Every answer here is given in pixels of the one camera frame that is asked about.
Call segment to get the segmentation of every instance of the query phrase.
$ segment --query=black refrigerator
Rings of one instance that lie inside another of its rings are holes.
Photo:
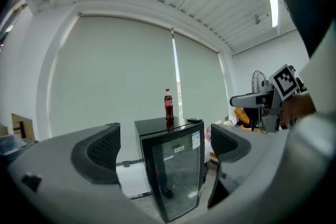
[[[136,121],[138,151],[152,195],[168,223],[198,206],[204,167],[204,123],[174,117]]]

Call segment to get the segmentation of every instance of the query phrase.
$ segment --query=refrigerator top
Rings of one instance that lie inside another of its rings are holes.
[[[184,118],[174,117],[173,123],[166,123],[166,118],[157,118],[143,121],[135,121],[135,128],[139,136],[149,135],[172,130],[181,126],[193,125]]]

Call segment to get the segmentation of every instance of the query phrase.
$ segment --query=soda bottle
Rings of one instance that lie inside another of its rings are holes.
[[[166,89],[166,95],[164,97],[164,107],[166,108],[166,122],[173,122],[174,121],[173,98],[170,95],[169,89]]]

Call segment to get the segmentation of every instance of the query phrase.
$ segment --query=floor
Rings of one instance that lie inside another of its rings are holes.
[[[195,208],[194,210],[192,210],[191,212],[185,214],[184,216],[170,222],[173,224],[177,224],[177,223],[184,223],[187,222],[189,220],[192,220],[194,218],[197,218],[198,216],[204,214],[207,212],[207,204],[208,204],[208,200],[209,197],[211,195],[212,189],[213,189],[213,185],[215,182],[215,178],[216,178],[216,170],[217,167],[216,165],[212,164],[212,163],[208,163],[208,173],[206,176],[206,182],[203,184],[202,187],[202,192],[201,192],[201,199],[199,201],[199,206],[197,208]],[[142,211],[144,211],[145,213],[147,213],[148,215],[150,215],[151,217],[159,220],[161,223],[164,223],[164,221],[161,219],[160,213],[158,212],[154,201],[152,200],[153,198],[151,196],[148,197],[144,197],[144,198],[139,198],[139,199],[135,199],[132,200],[132,202],[138,206]]]

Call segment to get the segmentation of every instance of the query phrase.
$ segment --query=gray window shade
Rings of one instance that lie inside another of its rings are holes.
[[[218,54],[174,34],[180,70],[184,118],[203,119],[210,126],[228,116],[225,82]]]
[[[138,159],[134,121],[165,117],[166,88],[178,116],[169,30],[127,19],[81,17],[57,59],[52,134],[120,122],[117,162]]]

